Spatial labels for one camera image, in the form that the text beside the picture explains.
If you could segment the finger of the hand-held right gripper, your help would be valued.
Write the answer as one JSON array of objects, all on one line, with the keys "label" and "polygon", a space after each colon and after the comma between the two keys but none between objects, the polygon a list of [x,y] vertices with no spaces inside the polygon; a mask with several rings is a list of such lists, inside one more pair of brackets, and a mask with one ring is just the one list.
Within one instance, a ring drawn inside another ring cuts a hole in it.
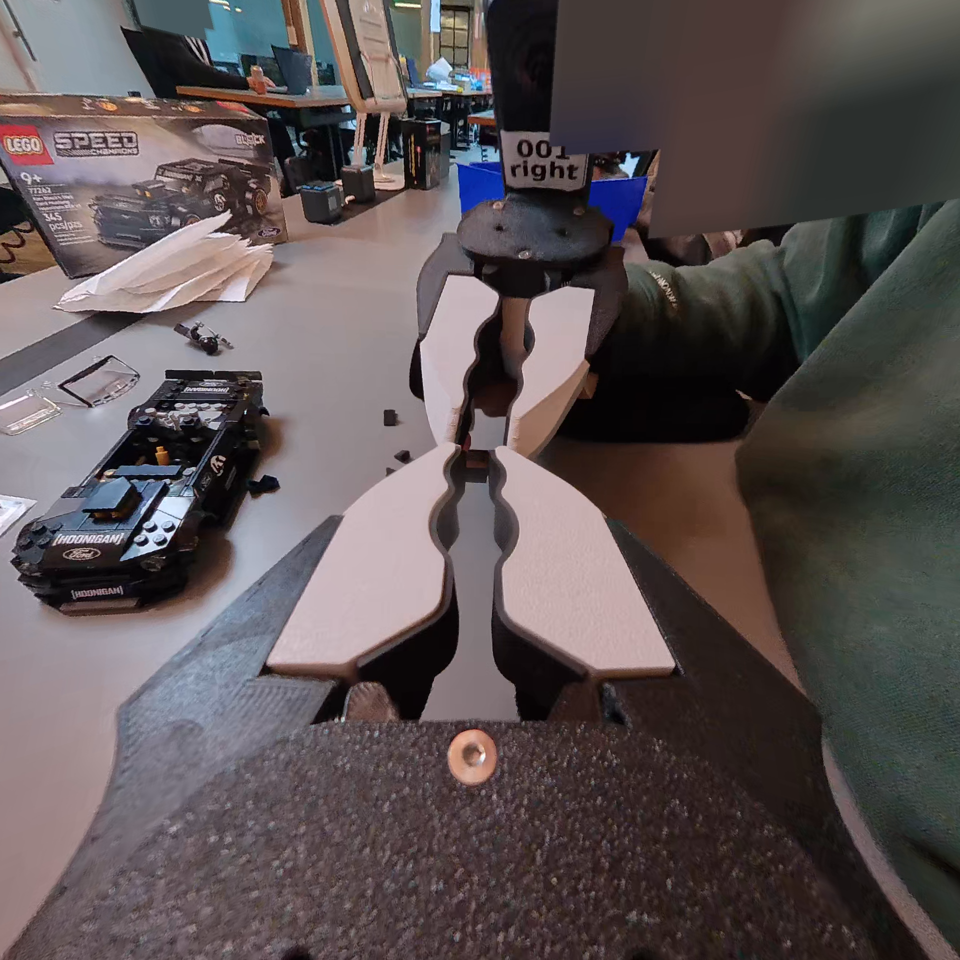
[{"label": "finger of the hand-held right gripper", "polygon": [[471,377],[481,360],[478,340],[496,317],[499,296],[480,279],[450,274],[442,287],[429,329],[419,345],[423,401],[437,444],[470,447],[474,402],[486,402],[499,391],[496,379]]},{"label": "finger of the hand-held right gripper", "polygon": [[567,285],[529,302],[524,330],[532,344],[518,367],[506,432],[507,447],[523,457],[541,453],[582,392],[594,297],[591,288]]}]

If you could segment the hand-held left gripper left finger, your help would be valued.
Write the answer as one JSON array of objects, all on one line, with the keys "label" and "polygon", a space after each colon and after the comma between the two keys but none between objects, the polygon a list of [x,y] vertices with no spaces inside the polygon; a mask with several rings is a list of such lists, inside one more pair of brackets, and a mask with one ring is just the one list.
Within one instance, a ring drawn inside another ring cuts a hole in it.
[{"label": "hand-held left gripper left finger", "polygon": [[346,510],[267,657],[270,672],[376,682],[402,718],[423,715],[458,645],[449,548],[461,452],[441,443]]}]

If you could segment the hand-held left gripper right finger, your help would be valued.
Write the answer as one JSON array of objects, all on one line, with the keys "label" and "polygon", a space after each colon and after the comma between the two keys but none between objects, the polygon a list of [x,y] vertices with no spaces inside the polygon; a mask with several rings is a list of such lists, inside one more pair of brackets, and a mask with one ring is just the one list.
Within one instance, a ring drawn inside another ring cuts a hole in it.
[{"label": "hand-held left gripper right finger", "polygon": [[605,514],[576,487],[506,446],[489,457],[501,549],[494,661],[523,718],[564,688],[661,678],[676,661]]}]

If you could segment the person's right forearm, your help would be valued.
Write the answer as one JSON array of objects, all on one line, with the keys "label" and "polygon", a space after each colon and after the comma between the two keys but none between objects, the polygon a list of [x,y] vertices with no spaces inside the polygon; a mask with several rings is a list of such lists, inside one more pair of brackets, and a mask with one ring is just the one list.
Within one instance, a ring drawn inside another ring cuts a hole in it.
[{"label": "person's right forearm", "polygon": [[767,402],[846,321],[867,343],[958,307],[959,201],[801,222],[698,267],[627,269],[603,378],[711,378]]}]

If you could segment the black lego car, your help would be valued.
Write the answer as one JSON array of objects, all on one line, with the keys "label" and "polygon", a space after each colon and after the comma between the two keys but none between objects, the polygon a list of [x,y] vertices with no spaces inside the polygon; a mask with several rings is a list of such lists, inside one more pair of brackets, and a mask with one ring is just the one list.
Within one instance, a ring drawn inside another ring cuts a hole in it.
[{"label": "black lego car", "polygon": [[180,593],[201,534],[249,490],[268,414],[257,370],[168,369],[90,473],[21,528],[19,583],[68,615]]}]

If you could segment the black lego axle assembly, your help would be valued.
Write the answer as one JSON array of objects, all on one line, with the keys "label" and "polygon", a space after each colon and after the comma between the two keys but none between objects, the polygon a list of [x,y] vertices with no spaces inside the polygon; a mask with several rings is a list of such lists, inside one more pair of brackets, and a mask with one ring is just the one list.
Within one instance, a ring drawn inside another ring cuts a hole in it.
[{"label": "black lego axle assembly", "polygon": [[223,351],[234,349],[234,345],[226,337],[198,319],[178,322],[174,326],[174,332],[208,356],[217,356]]}]

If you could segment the clear lego windshield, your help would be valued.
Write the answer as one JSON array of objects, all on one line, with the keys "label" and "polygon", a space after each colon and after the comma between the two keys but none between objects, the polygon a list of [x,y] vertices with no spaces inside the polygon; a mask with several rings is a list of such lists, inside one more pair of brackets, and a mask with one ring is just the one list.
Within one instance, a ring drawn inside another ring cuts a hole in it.
[{"label": "clear lego windshield", "polygon": [[64,403],[93,409],[123,397],[139,380],[138,370],[107,354],[57,383],[55,390]]}]

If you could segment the lego set box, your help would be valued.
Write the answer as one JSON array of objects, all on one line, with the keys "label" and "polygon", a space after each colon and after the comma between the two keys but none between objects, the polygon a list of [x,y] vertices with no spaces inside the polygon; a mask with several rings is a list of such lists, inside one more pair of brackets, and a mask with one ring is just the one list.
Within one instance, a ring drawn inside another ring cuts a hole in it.
[{"label": "lego set box", "polygon": [[287,240],[267,122],[239,102],[3,94],[1,160],[72,280],[222,214],[252,244]]}]

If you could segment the clear flat lego piece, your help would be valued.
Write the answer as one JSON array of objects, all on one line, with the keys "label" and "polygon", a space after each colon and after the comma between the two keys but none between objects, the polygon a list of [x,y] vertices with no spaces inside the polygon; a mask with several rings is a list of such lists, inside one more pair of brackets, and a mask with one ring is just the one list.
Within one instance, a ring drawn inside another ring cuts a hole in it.
[{"label": "clear flat lego piece", "polygon": [[26,390],[0,406],[1,434],[14,437],[41,426],[62,414],[62,408],[36,390]]}]

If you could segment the blue storage bin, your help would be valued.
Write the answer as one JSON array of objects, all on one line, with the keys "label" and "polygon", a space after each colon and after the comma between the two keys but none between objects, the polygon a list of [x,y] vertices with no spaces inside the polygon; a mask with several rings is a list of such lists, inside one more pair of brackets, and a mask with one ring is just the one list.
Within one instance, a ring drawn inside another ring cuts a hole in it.
[{"label": "blue storage bin", "polygon": [[505,130],[495,165],[497,193],[475,183],[484,164],[459,165],[458,236],[477,255],[546,264],[564,250],[591,257],[618,245],[641,211],[645,177],[593,179],[594,158],[553,145],[546,135]]}]

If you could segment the paper sign on stand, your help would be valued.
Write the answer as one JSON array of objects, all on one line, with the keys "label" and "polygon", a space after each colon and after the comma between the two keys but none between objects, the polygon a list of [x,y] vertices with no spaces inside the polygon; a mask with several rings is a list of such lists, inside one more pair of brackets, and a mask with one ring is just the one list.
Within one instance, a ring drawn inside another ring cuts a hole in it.
[{"label": "paper sign on stand", "polygon": [[396,192],[404,187],[401,175],[384,170],[389,120],[402,115],[407,107],[399,53],[390,17],[390,5],[384,1],[321,1],[330,40],[333,45],[341,84],[356,114],[353,151],[354,165],[363,166],[366,122],[379,117],[373,161],[373,187]]}]

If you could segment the white paper bags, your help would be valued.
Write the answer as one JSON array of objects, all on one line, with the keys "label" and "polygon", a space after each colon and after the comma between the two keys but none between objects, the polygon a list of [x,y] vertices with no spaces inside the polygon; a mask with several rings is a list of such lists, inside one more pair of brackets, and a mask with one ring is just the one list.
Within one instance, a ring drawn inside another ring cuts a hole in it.
[{"label": "white paper bags", "polygon": [[229,212],[176,230],[63,294],[68,313],[150,314],[202,303],[243,303],[270,270],[274,245],[223,231]]}]

